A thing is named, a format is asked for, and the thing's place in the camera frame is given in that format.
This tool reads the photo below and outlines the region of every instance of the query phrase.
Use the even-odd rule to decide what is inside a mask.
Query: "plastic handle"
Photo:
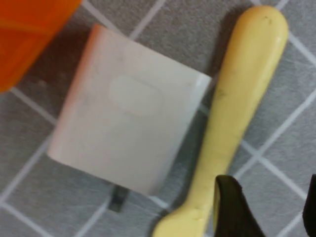
[[[238,19],[221,68],[187,200],[159,222],[154,237],[204,234],[213,204],[215,178],[226,173],[272,78],[287,36],[286,20],[273,7],[252,7]]]

